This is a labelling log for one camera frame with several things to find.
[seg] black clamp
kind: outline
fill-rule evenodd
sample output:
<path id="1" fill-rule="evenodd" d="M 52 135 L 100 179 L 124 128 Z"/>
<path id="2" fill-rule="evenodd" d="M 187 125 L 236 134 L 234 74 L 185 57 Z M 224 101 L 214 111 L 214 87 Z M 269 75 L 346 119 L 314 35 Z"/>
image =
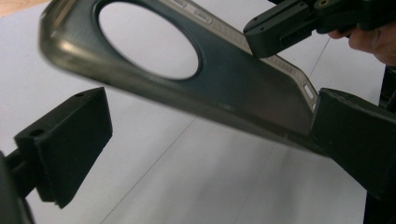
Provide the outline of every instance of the black clamp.
<path id="1" fill-rule="evenodd" d="M 394 0 L 284 0 L 251 20 L 244 34 L 254 56 L 270 57 L 312 35 L 396 20 Z"/>

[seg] white table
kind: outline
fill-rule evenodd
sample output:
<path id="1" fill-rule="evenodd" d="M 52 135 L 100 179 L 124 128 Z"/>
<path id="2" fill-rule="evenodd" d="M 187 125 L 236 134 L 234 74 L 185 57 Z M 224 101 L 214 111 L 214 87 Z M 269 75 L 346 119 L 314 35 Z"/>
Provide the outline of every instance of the white table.
<path id="1" fill-rule="evenodd" d="M 195 2 L 239 30 L 271 6 L 262 0 Z M 0 148 L 6 154 L 16 148 L 13 136 L 53 107 L 103 86 L 41 56 L 44 7 L 0 18 Z M 106 13 L 116 17 L 125 8 L 111 6 Z M 115 21 L 107 25 L 112 35 L 124 35 L 126 24 Z M 317 90 L 377 102 L 384 65 L 349 49 L 346 39 L 313 35 L 280 55 L 302 68 Z M 111 87 L 106 93 L 112 139 L 65 209 L 42 203 L 35 191 L 28 196 L 38 224 L 362 223 L 366 191 L 334 161 Z"/>

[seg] screw hole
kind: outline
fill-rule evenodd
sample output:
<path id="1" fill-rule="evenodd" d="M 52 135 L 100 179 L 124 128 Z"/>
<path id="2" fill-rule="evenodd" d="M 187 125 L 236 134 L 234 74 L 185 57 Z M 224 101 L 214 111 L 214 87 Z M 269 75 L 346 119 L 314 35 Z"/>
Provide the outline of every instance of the screw hole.
<path id="1" fill-rule="evenodd" d="M 39 136 L 40 134 L 42 134 L 43 132 L 44 132 L 44 130 L 42 130 L 42 129 L 37 129 L 37 130 L 34 130 L 34 131 L 30 132 L 30 136 L 32 136 L 32 137 L 37 137 L 37 136 Z"/>

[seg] black bracket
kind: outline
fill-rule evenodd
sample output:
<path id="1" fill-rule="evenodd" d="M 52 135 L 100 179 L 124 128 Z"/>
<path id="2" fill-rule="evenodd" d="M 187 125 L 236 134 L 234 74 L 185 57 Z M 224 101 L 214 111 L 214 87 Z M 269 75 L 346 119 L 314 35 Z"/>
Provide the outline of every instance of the black bracket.
<path id="1" fill-rule="evenodd" d="M 32 223 L 24 198 L 67 206 L 112 135 L 104 88 L 78 93 L 15 136 L 0 152 L 0 223 Z"/>

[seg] circular hole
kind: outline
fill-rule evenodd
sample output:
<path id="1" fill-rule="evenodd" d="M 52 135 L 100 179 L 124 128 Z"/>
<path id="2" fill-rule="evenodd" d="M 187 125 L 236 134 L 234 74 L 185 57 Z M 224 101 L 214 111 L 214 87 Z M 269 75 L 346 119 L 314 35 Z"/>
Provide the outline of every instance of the circular hole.
<path id="1" fill-rule="evenodd" d="M 44 132 L 44 130 L 42 130 L 42 129 L 37 129 L 37 130 L 32 131 L 29 135 L 32 136 L 32 137 L 37 137 L 37 136 L 39 136 L 40 134 L 42 134 L 43 132 Z"/>
<path id="2" fill-rule="evenodd" d="M 198 56 L 189 39 L 171 22 L 143 7 L 112 3 L 99 15 L 109 43 L 134 65 L 171 79 L 192 77 Z"/>

